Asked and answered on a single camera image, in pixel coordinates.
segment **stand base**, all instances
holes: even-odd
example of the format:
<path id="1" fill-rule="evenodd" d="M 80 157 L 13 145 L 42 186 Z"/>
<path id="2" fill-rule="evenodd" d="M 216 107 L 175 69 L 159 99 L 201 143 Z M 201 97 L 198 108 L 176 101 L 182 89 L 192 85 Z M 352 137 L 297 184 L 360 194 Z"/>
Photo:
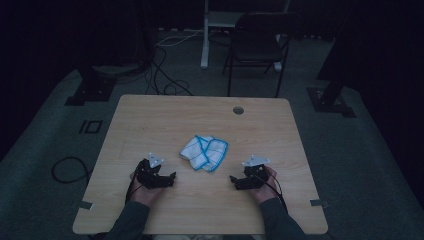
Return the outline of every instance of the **stand base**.
<path id="1" fill-rule="evenodd" d="M 309 98 L 312 101 L 316 112 L 329 112 L 329 113 L 341 113 L 343 117 L 356 118 L 355 113 L 351 107 L 348 107 L 343 100 L 342 96 L 339 96 L 332 105 L 322 103 L 321 97 L 324 93 L 324 89 L 319 88 L 306 88 L 309 94 Z"/>
<path id="2" fill-rule="evenodd" d="M 87 90 L 86 83 L 81 82 L 74 96 L 68 97 L 65 106 L 83 106 L 85 102 L 107 102 L 109 101 L 110 95 L 112 94 L 113 88 L 115 87 L 116 79 L 100 78 L 101 84 L 97 90 Z"/>

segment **floor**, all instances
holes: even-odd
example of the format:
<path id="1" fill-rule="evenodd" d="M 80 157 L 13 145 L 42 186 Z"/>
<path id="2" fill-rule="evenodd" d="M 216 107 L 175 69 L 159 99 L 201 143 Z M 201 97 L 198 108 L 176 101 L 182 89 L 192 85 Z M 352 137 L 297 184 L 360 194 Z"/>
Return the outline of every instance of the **floor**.
<path id="1" fill-rule="evenodd" d="M 161 93 L 196 96 L 225 96 L 227 74 L 222 66 L 228 36 L 211 36 L 208 69 L 200 69 L 201 33 L 160 32 L 155 63 L 149 71 L 122 76 L 108 102 L 86 102 L 64 106 L 81 77 L 66 76 L 51 93 L 30 126 L 0 163 L 0 239 L 88 239 L 76 235 L 72 224 L 86 187 L 84 169 L 95 166 L 119 98 L 124 94 Z M 424 213 L 390 150 L 364 106 L 360 94 L 345 88 L 342 97 L 356 118 L 336 113 L 317 113 L 307 87 L 325 88 L 316 80 L 332 43 L 319 39 L 295 40 L 291 45 L 280 98 L 289 100 L 318 193 L 328 203 L 324 208 L 329 232 L 311 239 L 424 239 Z M 108 75 L 132 69 L 97 66 Z M 272 97 L 277 73 L 260 69 L 236 69 L 232 96 Z M 177 85 L 167 84 L 177 81 Z M 84 121 L 102 121 L 98 133 L 81 132 Z"/>

